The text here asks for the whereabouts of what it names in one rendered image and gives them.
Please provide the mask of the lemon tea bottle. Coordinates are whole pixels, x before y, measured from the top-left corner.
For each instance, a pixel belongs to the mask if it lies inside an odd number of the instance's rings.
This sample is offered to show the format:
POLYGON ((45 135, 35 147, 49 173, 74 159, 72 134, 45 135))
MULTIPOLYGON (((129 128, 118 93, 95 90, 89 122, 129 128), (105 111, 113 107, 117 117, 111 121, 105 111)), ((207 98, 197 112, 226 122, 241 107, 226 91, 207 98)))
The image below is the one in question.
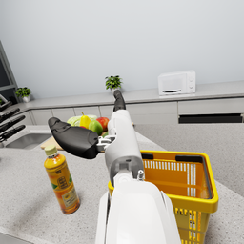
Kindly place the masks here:
POLYGON ((52 189, 64 214, 74 213, 80 206, 79 197, 74 188, 66 157, 59 153, 54 145, 45 148, 47 159, 44 162, 52 189))

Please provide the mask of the yellow slatted basket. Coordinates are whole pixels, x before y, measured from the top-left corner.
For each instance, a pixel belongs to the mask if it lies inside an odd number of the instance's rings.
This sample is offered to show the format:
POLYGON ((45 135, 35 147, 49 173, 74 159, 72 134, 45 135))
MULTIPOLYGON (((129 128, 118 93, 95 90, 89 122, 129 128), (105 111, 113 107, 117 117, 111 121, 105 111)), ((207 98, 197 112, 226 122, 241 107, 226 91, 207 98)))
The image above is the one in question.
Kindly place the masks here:
POLYGON ((208 155, 200 152, 142 152, 143 180, 173 204, 181 244, 203 244, 218 194, 208 155))

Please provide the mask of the steel kitchen sink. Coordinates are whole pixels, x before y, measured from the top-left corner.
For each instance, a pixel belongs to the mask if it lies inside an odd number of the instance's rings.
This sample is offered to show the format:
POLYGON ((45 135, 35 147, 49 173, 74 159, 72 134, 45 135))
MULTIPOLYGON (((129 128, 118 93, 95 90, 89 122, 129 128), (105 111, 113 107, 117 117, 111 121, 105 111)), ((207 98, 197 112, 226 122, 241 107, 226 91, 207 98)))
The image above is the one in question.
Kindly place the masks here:
POLYGON ((6 145, 6 148, 30 150, 40 145, 50 137, 51 135, 49 133, 29 133, 10 142, 6 145))

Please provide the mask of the red apple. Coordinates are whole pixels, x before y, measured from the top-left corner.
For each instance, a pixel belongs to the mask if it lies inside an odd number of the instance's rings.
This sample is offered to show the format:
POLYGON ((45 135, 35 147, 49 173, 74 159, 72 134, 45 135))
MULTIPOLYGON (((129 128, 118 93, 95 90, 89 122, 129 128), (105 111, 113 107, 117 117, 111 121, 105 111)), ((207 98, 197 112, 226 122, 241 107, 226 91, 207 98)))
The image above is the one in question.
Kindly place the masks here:
POLYGON ((98 117, 97 121, 101 124, 103 132, 106 132, 108 130, 108 123, 110 119, 107 117, 98 117))

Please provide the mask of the green apple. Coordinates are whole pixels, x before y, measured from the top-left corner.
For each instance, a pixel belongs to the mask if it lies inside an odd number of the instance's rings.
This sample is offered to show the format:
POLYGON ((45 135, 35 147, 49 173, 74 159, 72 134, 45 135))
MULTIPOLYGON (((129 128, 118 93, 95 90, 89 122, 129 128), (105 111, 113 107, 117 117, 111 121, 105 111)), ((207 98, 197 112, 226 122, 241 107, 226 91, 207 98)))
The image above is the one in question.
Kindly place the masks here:
POLYGON ((90 122, 89 129, 93 132, 96 132, 98 135, 101 135, 103 132, 103 127, 97 120, 92 120, 90 122))

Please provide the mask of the potted green plant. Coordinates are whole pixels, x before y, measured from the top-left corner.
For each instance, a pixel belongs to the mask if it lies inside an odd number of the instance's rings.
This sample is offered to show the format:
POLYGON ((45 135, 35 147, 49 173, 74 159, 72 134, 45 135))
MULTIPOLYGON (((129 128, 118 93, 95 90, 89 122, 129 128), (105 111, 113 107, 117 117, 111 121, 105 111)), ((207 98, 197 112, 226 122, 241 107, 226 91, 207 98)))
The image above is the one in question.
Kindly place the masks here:
POLYGON ((119 75, 107 76, 105 80, 106 80, 105 86, 107 90, 111 90, 112 92, 115 92, 116 90, 119 90, 121 88, 122 78, 119 75))
POLYGON ((18 88, 15 94, 18 97, 21 97, 25 103, 28 103, 31 100, 31 90, 27 87, 18 88))

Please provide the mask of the green cabbage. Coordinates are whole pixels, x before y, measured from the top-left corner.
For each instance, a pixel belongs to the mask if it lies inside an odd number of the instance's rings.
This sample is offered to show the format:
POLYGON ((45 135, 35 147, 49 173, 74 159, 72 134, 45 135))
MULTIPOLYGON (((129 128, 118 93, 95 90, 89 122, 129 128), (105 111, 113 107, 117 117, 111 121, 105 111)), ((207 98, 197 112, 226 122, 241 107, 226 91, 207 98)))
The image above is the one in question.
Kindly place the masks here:
MULTIPOLYGON (((95 120, 95 119, 97 119, 97 116, 89 114, 88 118, 90 120, 95 120)), ((68 123, 71 124, 72 126, 79 126, 80 125, 80 119, 81 119, 80 116, 73 116, 73 117, 68 119, 68 123)))

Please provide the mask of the grey counter cabinets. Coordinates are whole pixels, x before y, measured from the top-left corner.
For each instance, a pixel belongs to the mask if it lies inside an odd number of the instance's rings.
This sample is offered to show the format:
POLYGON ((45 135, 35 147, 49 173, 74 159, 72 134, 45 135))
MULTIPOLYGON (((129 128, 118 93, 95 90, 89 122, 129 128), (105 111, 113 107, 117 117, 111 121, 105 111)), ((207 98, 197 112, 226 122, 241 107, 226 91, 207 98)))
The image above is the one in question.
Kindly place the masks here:
MULTIPOLYGON (((125 91, 123 96, 136 125, 244 122, 244 81, 198 85, 194 94, 160 96, 149 89, 125 91)), ((33 125, 44 125, 52 116, 63 121, 81 113, 109 117, 113 96, 107 91, 45 98, 22 103, 20 108, 33 125)))

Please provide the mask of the white microwave oven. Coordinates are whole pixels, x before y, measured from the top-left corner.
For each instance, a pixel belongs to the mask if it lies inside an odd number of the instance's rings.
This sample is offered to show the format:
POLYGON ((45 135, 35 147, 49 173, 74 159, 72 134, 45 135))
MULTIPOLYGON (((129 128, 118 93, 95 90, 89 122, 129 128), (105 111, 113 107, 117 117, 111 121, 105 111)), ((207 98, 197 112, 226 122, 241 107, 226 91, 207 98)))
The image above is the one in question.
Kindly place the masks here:
POLYGON ((158 76, 160 96, 195 93, 195 71, 176 71, 162 73, 158 76))

